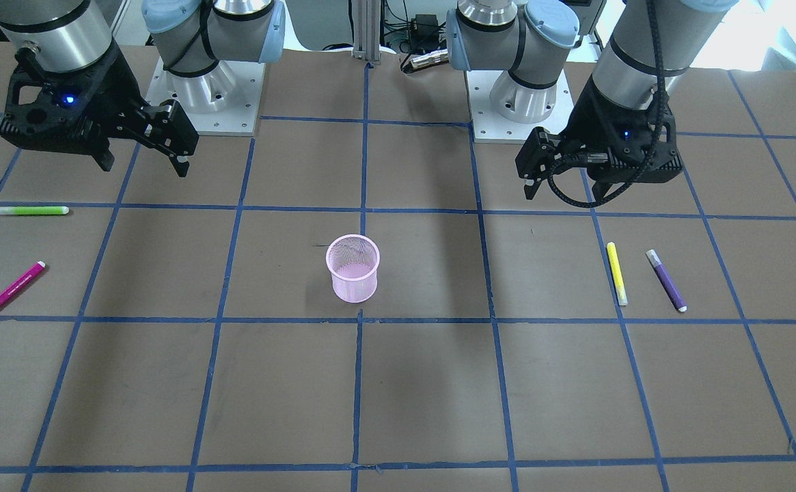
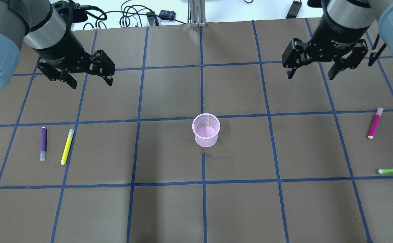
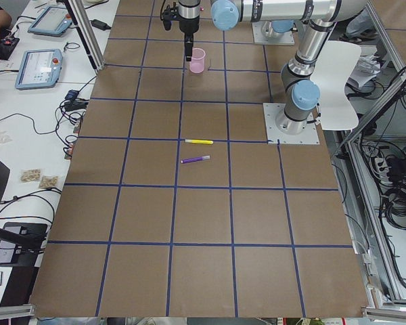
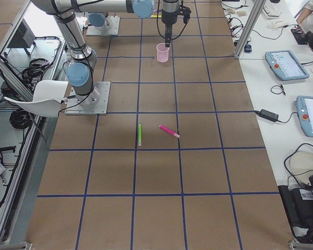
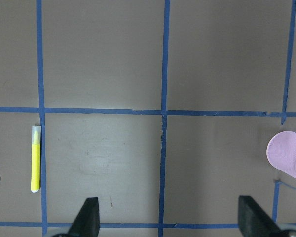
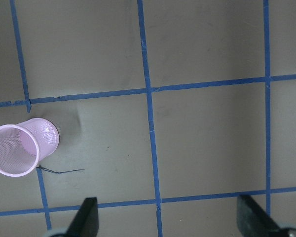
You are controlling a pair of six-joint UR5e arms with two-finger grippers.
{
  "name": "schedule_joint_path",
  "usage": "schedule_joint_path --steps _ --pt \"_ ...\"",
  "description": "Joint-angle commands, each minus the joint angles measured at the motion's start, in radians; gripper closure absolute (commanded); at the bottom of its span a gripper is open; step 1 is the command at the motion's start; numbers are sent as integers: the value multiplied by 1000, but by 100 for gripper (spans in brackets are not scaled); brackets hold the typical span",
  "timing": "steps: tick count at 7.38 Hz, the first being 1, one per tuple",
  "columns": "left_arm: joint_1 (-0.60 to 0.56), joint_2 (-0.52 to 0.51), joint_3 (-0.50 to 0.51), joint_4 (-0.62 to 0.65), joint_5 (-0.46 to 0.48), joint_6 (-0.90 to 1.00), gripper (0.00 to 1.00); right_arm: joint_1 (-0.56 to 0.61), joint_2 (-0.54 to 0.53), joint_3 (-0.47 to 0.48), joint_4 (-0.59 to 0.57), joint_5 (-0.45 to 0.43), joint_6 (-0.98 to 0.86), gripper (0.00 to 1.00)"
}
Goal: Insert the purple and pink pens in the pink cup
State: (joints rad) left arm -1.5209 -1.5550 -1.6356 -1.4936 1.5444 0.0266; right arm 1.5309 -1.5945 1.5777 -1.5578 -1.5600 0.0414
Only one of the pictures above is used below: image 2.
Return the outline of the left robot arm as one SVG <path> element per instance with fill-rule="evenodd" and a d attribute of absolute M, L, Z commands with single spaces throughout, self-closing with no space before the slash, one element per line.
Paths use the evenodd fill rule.
<path fill-rule="evenodd" d="M 100 8 L 72 0 L 0 0 L 0 89 L 19 65 L 23 43 L 39 55 L 37 68 L 51 81 L 76 89 L 71 75 L 87 73 L 111 86 L 115 63 L 103 50 L 87 53 L 71 31 L 72 24 L 87 20 L 90 10 L 100 12 L 101 20 L 107 18 Z"/>

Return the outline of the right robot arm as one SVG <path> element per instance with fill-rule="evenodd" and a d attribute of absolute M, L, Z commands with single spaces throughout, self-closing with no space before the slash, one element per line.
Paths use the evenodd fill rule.
<path fill-rule="evenodd" d="M 340 71 L 357 68 L 369 52 L 363 35 L 374 22 L 378 23 L 377 38 L 384 45 L 370 55 L 368 65 L 385 48 L 393 56 L 393 0 L 309 0 L 308 6 L 321 8 L 323 15 L 308 42 L 293 38 L 282 54 L 289 79 L 298 68 L 313 62 L 334 63 L 328 72 L 330 80 Z"/>

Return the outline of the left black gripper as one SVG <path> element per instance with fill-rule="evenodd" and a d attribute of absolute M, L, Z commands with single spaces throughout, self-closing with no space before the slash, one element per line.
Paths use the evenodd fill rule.
<path fill-rule="evenodd" d="M 64 82 L 76 89 L 77 81 L 70 74 L 88 73 L 103 78 L 108 86 L 113 85 L 115 63 L 104 50 L 88 54 L 69 27 L 54 46 L 35 51 L 39 54 L 37 68 L 50 81 Z"/>

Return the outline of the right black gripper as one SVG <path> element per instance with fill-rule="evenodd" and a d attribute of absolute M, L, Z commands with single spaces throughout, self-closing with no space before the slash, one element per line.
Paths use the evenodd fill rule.
<path fill-rule="evenodd" d="M 328 71 L 329 80 L 333 80 L 340 71 L 355 69 L 368 53 L 367 41 L 362 37 L 369 27 L 360 29 L 346 28 L 330 17 L 322 17 L 313 36 L 303 43 L 293 38 L 281 56 L 282 66 L 287 69 L 287 78 L 292 79 L 296 70 L 303 64 L 312 62 L 330 62 L 333 66 Z"/>

